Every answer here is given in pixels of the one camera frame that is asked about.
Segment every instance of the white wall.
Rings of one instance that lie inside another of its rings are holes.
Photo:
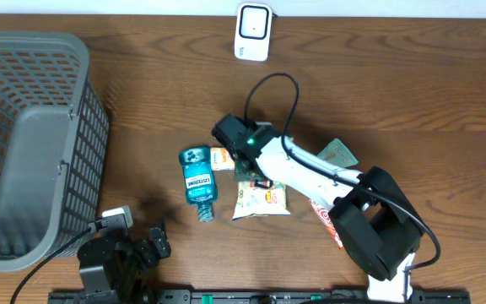
[[[486,0],[263,0],[279,16],[486,18]],[[233,16],[232,0],[0,0],[0,13]]]

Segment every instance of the wooden table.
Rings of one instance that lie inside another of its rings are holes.
[[[252,86],[277,71],[300,82],[290,127],[313,153],[340,138],[360,160],[388,170],[443,249],[414,271],[424,288],[466,288],[486,303],[486,20],[283,18],[273,21],[269,58],[233,54],[235,18],[0,15],[0,30],[73,33],[91,56],[91,80],[113,114],[100,209],[130,205],[135,236],[160,217],[173,248],[157,279],[196,289],[331,289],[366,285],[337,249],[308,200],[288,190],[290,217],[232,222],[236,183],[216,174],[215,221],[187,205],[177,155],[216,144],[210,130],[241,114]],[[265,84],[252,117],[280,128],[294,90]],[[434,248],[424,238],[417,261]],[[27,271],[0,274],[8,302]],[[76,258],[50,262],[20,303],[46,303],[78,289]]]

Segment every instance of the white rectangular device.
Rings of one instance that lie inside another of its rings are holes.
[[[235,56],[244,60],[266,60],[272,20],[273,11],[267,5],[241,4],[235,25]]]

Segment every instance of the blue bottle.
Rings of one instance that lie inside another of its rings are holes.
[[[209,147],[185,149],[179,153],[179,162],[185,178],[186,201],[197,206],[201,222],[212,221],[212,204],[217,200],[218,191],[211,170]]]

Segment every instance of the gray plastic basket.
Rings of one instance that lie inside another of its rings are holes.
[[[0,32],[0,271],[30,266],[95,217],[109,123],[88,68],[73,35]]]

